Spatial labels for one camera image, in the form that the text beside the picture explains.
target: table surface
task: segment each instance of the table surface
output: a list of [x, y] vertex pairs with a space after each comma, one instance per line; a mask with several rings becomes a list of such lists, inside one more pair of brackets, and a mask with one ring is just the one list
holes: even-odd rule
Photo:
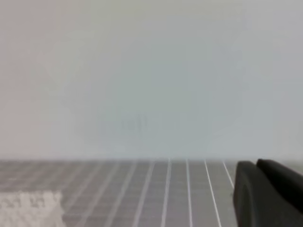
[[[303, 165], [284, 163], [303, 173]], [[0, 161], [0, 192], [61, 191], [67, 227], [236, 227], [236, 161]]]

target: grid line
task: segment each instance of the grid line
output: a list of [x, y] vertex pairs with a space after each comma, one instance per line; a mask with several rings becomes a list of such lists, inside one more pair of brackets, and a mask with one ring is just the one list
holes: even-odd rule
[[190, 175], [189, 175], [188, 160], [186, 160], [186, 175], [187, 175], [187, 196], [188, 196], [189, 227], [193, 227], [193, 212], [192, 212], [192, 208], [191, 208]]
[[36, 174], [34, 174], [28, 181], [24, 182], [21, 185], [21, 188], [28, 187], [32, 182], [34, 182], [35, 180], [37, 180], [40, 176], [42, 176], [44, 173], [46, 173], [48, 170], [50, 170], [53, 166], [54, 166], [54, 164], [50, 164], [44, 170], [41, 170], [40, 172], [37, 172]]
[[216, 211], [216, 215], [217, 215], [217, 219], [218, 219], [218, 224], [219, 224], [219, 227], [222, 227], [221, 226], [220, 217], [219, 217], [218, 208], [217, 208], [216, 199], [214, 198], [214, 192], [213, 192], [212, 183], [211, 183], [211, 180], [210, 180], [210, 177], [209, 177], [209, 173], [208, 173], [208, 169], [207, 169], [206, 160], [204, 160], [204, 164], [205, 164], [205, 168], [206, 168], [206, 172], [207, 172], [207, 177], [208, 177], [208, 182], [209, 182], [210, 190], [212, 192], [212, 197], [213, 197], [213, 201], [214, 201], [214, 209]]
[[139, 200], [139, 203], [138, 203], [137, 211], [134, 215], [133, 227], [138, 227], [139, 218], [141, 216], [143, 204], [144, 204], [145, 197], [146, 197], [146, 193], [147, 193], [148, 187], [149, 187], [150, 182], [151, 182], [151, 178], [152, 178], [151, 175], [152, 175], [154, 166], [155, 166], [154, 162], [150, 163], [150, 167], [148, 169], [146, 179], [145, 179], [145, 182], [144, 182], [144, 186], [143, 186], [143, 189], [142, 189], [142, 192], [141, 192], [140, 200]]
[[68, 201], [65, 206], [66, 212], [74, 205], [78, 197], [84, 192], [84, 190], [88, 187], [90, 182], [94, 179], [95, 175], [99, 172], [102, 168], [102, 164], [99, 164], [95, 167], [95, 169], [89, 174], [89, 176], [85, 179], [84, 183], [79, 187], [77, 192], [73, 195], [72, 199]]
[[228, 169], [227, 169], [227, 167], [226, 167], [226, 165], [225, 165], [225, 162], [224, 162], [224, 161], [223, 161], [223, 165], [224, 165], [224, 168], [225, 168], [225, 170], [226, 170], [226, 173], [227, 173], [228, 179], [229, 179], [229, 181], [230, 181], [230, 183], [231, 183], [231, 185], [232, 185], [232, 189], [234, 189], [234, 187], [235, 187], [235, 186], [233, 185], [231, 175], [229, 174]]
[[135, 171], [136, 167], [137, 167], [137, 163], [133, 163], [130, 170], [128, 171], [127, 176], [126, 176], [126, 178], [123, 182], [121, 191], [120, 191], [120, 193], [119, 193], [119, 195], [118, 195], [118, 197], [117, 197], [117, 199], [116, 199], [116, 201], [115, 201], [115, 203], [114, 203], [114, 205], [113, 205], [113, 207], [112, 207], [112, 209], [111, 209], [111, 211], [110, 211], [110, 213], [107, 217], [107, 220], [106, 220], [106, 223], [105, 223], [104, 227], [111, 227], [111, 225], [113, 223], [113, 220], [116, 216], [116, 213], [118, 211], [118, 208], [121, 204], [121, 201], [124, 197], [124, 194], [125, 194], [128, 186], [129, 186], [129, 183], [130, 183], [130, 181], [133, 177], [133, 174], [134, 174], [134, 171]]
[[67, 188], [70, 183], [78, 176], [79, 173], [81, 173], [81, 171], [84, 169], [85, 164], [81, 163], [79, 166], [77, 166], [77, 170], [75, 170], [70, 177], [64, 182], [64, 184], [62, 184], [62, 186], [60, 186], [60, 190], [63, 190], [65, 188]]
[[60, 168], [58, 168], [56, 172], [52, 174], [52, 176], [46, 178], [45, 181], [41, 183], [41, 186], [45, 187], [46, 185], [49, 185], [51, 182], [55, 181], [58, 178], [58, 176], [63, 173], [63, 171], [67, 168], [67, 166], [68, 163], [65, 163]]
[[0, 188], [10, 187], [14, 183], [15, 180], [19, 180], [20, 178], [25, 176], [28, 172], [30, 172], [35, 167], [37, 167], [35, 164], [29, 165], [24, 171], [20, 171], [19, 174], [15, 176], [15, 179], [13, 181], [6, 182], [4, 185], [1, 185]]
[[79, 223], [76, 225], [76, 227], [83, 227], [85, 226], [85, 222], [87, 218], [92, 214], [95, 206], [97, 205], [99, 199], [102, 197], [105, 189], [108, 187], [109, 183], [112, 181], [114, 175], [118, 171], [120, 167], [119, 163], [116, 163], [114, 167], [111, 169], [109, 174], [107, 175], [105, 181], [102, 183], [101, 187], [99, 188], [97, 194], [94, 196], [93, 200], [89, 203], [89, 209], [84, 213]]
[[163, 201], [162, 218], [161, 218], [161, 227], [165, 227], [165, 222], [166, 222], [167, 203], [169, 201], [170, 173], [171, 173], [171, 161], [169, 161], [168, 165], [167, 165], [164, 201]]

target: white wall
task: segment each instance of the white wall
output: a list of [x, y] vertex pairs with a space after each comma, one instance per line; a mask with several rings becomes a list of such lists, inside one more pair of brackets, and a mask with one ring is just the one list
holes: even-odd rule
[[303, 158], [301, 0], [0, 2], [0, 157]]

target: black object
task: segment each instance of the black object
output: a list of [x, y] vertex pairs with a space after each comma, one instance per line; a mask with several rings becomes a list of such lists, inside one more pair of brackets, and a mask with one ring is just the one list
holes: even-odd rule
[[233, 203], [239, 227], [303, 227], [302, 177], [285, 166], [259, 160], [237, 165]]

